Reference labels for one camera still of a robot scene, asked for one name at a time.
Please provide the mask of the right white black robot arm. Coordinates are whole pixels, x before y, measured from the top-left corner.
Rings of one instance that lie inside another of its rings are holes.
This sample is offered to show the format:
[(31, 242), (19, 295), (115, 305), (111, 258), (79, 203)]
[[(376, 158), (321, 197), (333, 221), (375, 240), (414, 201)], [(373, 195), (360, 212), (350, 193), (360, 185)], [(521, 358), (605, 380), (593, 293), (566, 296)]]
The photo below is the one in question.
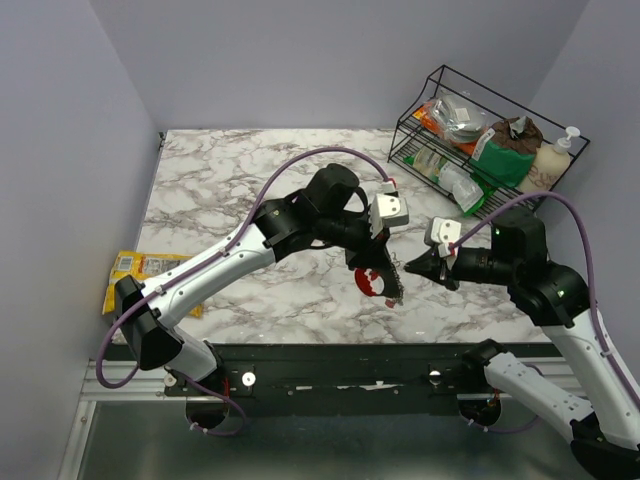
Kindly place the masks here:
[(451, 291), (462, 282), (506, 287), (515, 306), (552, 341), (586, 396), (558, 387), (491, 339), (442, 373), (443, 384), (465, 392), (504, 392), (552, 426), (592, 477), (638, 478), (639, 386), (609, 341), (588, 283), (549, 259), (544, 223), (527, 208), (513, 207), (492, 219), (490, 248), (461, 247), (449, 257), (445, 235), (430, 233), (426, 242), (428, 251), (408, 262), (406, 272)]

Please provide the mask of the keyring with keys red tag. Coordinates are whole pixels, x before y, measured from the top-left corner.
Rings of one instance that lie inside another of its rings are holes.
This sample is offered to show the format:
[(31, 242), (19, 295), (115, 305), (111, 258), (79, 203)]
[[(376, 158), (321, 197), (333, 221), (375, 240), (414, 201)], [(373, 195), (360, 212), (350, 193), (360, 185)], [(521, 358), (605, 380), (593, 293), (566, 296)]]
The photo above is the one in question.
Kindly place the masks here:
[[(372, 276), (372, 269), (361, 269), (357, 268), (354, 270), (354, 280), (356, 286), (367, 297), (381, 297), (374, 295), (374, 289), (372, 284), (372, 279), (376, 278), (376, 276)], [(401, 303), (393, 303), (390, 300), (384, 298), (384, 303), (388, 308), (394, 308), (397, 305), (401, 305), (403, 303), (403, 299)]]

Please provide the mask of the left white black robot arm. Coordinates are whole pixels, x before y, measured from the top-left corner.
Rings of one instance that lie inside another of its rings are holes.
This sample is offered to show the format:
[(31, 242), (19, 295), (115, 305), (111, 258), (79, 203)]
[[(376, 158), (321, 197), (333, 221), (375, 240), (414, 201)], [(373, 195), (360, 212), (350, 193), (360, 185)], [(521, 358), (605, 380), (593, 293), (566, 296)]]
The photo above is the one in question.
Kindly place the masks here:
[(400, 301), (403, 288), (387, 249), (391, 228), (409, 221), (393, 181), (367, 197), (350, 169), (331, 163), (302, 189), (260, 199), (246, 223), (177, 267), (144, 281), (115, 285), (120, 330), (140, 369), (168, 366), (187, 374), (201, 395), (214, 393), (222, 372), (211, 346), (178, 327), (196, 306), (257, 270), (305, 250), (340, 248), (359, 290)]

